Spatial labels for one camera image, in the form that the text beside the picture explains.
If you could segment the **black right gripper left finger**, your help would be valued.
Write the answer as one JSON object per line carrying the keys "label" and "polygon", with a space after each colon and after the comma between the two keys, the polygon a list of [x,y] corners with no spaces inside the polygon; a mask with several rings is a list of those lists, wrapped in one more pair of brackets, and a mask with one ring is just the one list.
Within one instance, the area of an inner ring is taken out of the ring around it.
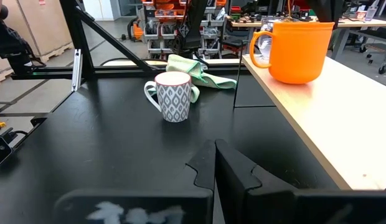
{"label": "black right gripper left finger", "polygon": [[186,164],[195,171],[194,185],[202,189],[215,187],[215,142],[206,140]]}

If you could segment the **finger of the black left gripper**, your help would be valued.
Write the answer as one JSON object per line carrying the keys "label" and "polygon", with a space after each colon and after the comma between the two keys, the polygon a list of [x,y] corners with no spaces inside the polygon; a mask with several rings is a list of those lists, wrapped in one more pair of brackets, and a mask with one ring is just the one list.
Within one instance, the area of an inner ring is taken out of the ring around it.
{"label": "finger of the black left gripper", "polygon": [[306,0],[320,22],[337,22],[342,16],[343,0]]}

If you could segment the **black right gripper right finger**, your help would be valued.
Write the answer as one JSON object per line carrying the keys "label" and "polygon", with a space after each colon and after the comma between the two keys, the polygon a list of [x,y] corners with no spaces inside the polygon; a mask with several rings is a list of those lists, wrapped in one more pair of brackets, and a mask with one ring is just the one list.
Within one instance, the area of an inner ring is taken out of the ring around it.
{"label": "black right gripper right finger", "polygon": [[225,222],[292,223],[295,188],[223,139],[215,145],[215,178]]}

